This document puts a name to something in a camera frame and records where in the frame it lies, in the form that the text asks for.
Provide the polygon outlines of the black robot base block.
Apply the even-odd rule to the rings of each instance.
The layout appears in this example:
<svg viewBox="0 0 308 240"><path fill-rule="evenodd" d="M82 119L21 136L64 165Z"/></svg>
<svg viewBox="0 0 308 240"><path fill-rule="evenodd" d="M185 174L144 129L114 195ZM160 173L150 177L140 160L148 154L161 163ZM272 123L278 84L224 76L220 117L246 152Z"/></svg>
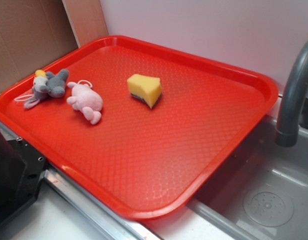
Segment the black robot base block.
<svg viewBox="0 0 308 240"><path fill-rule="evenodd" d="M30 143L0 132L0 227L37 200L46 165Z"/></svg>

